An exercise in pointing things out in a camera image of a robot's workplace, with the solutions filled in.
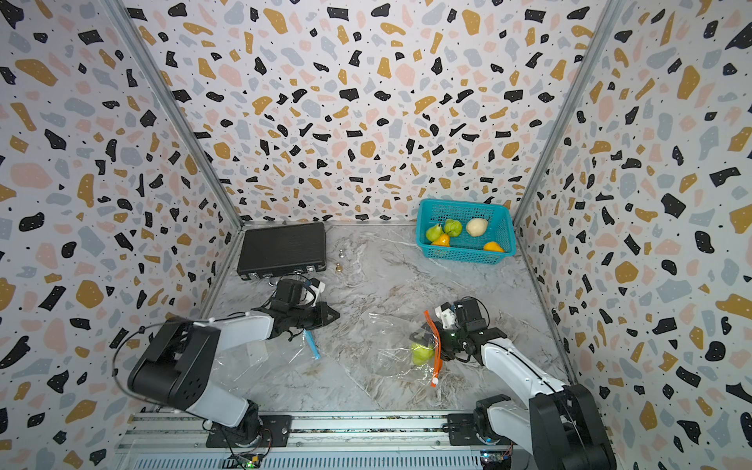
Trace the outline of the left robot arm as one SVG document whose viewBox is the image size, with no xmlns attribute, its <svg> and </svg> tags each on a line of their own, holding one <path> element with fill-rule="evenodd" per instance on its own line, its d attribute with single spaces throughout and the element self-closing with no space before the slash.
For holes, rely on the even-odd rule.
<svg viewBox="0 0 752 470">
<path fill-rule="evenodd" d="M 254 448 L 279 445 L 253 401 L 231 394 L 212 379 L 215 358 L 243 345 L 323 328 L 340 315 L 320 297 L 325 285 L 313 278 L 282 278 L 258 307 L 226 317 L 192 320 L 175 316 L 152 325 L 155 335 L 117 386 L 149 405 L 184 411 L 211 423 L 211 446 Z"/>
</svg>

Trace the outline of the yellow lemon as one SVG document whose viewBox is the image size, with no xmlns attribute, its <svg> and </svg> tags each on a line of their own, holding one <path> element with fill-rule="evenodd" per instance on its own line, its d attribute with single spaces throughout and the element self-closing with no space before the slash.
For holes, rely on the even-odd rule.
<svg viewBox="0 0 752 470">
<path fill-rule="evenodd" d="M 493 253 L 504 253 L 505 249 L 497 242 L 488 242 L 483 247 L 484 251 Z"/>
</svg>

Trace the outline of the beige round fruit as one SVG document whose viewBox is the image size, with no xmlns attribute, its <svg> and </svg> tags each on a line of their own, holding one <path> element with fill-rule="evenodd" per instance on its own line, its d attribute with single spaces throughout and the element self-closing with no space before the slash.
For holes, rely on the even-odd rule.
<svg viewBox="0 0 752 470">
<path fill-rule="evenodd" d="M 465 231 L 469 236 L 476 238 L 484 235 L 487 232 L 488 227 L 489 221 L 487 221 L 487 219 L 476 217 L 475 219 L 470 219 L 470 221 L 466 223 Z"/>
</svg>

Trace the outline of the green lime fruit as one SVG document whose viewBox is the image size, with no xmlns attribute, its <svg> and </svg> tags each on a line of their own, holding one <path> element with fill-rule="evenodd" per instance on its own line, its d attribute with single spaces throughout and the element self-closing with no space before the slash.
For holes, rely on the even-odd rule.
<svg viewBox="0 0 752 470">
<path fill-rule="evenodd" d="M 411 357 L 414 366 L 423 366 L 434 360 L 434 348 L 423 346 L 421 344 L 411 344 Z"/>
</svg>

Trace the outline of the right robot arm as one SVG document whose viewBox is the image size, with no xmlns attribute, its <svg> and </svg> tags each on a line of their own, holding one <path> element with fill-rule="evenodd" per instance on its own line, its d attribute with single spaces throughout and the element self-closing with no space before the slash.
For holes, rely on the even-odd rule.
<svg viewBox="0 0 752 470">
<path fill-rule="evenodd" d="M 499 376 L 523 403 L 497 395 L 481 399 L 473 411 L 479 440 L 507 441 L 522 448 L 540 469 L 615 469 L 616 456 L 595 398 L 581 384 L 568 385 L 544 372 L 491 326 L 489 311 L 474 297 L 425 311 L 434 350 L 431 385 L 438 385 L 444 362 L 470 362 Z"/>
</svg>

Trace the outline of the green pear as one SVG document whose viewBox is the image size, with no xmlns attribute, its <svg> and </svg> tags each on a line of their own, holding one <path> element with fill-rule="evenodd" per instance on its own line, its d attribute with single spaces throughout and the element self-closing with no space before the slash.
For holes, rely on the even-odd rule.
<svg viewBox="0 0 752 470">
<path fill-rule="evenodd" d="M 442 225 L 435 224 L 426 230 L 425 237 L 429 243 L 434 243 L 438 241 L 444 234 L 445 233 Z"/>
</svg>

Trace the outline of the clear blue zip-top bag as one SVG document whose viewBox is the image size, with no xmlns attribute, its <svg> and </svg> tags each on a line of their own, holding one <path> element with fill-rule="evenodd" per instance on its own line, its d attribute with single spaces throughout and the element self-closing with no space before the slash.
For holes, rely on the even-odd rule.
<svg viewBox="0 0 752 470">
<path fill-rule="evenodd" d="M 321 355 L 311 346 L 311 334 L 290 338 L 283 333 L 271 340 L 258 340 L 219 352 L 213 361 L 211 380 L 236 394 L 268 385 L 272 379 L 292 373 L 296 368 L 317 365 Z"/>
</svg>

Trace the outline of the clear red zip-top bag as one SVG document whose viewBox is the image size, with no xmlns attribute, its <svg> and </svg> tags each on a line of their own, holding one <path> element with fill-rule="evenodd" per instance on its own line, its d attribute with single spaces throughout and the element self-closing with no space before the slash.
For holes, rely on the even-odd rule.
<svg viewBox="0 0 752 470">
<path fill-rule="evenodd" d="M 456 316 L 446 311 L 412 319 L 374 313 L 363 329 L 360 364 L 377 377 L 436 388 L 458 332 Z"/>
</svg>

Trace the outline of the orange fruit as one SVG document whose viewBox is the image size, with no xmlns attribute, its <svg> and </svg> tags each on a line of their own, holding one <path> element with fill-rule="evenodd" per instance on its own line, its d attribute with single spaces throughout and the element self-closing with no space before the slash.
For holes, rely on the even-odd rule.
<svg viewBox="0 0 752 470">
<path fill-rule="evenodd" d="M 432 242 L 433 246 L 438 247 L 449 247 L 450 246 L 450 236 L 448 234 L 443 233 L 440 235 L 436 240 Z"/>
</svg>

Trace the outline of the green apple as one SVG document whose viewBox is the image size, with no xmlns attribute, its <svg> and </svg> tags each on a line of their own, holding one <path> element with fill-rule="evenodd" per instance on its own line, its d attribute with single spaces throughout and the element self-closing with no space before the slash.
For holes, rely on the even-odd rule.
<svg viewBox="0 0 752 470">
<path fill-rule="evenodd" d="M 446 219 L 444 223 L 444 233 L 450 238 L 458 237 L 463 230 L 463 225 L 460 221 L 455 219 Z"/>
</svg>

